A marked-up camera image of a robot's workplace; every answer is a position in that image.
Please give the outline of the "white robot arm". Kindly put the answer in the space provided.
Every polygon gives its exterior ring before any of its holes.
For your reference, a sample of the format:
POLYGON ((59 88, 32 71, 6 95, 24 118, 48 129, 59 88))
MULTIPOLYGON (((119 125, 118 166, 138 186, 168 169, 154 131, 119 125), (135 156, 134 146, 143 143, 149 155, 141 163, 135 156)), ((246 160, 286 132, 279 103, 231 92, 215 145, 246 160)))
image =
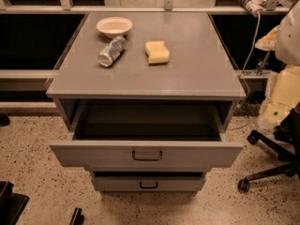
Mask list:
POLYGON ((287 66, 277 75, 277 82, 262 113, 271 124, 279 124, 300 102, 300 1, 255 47, 274 51, 276 59, 287 66))

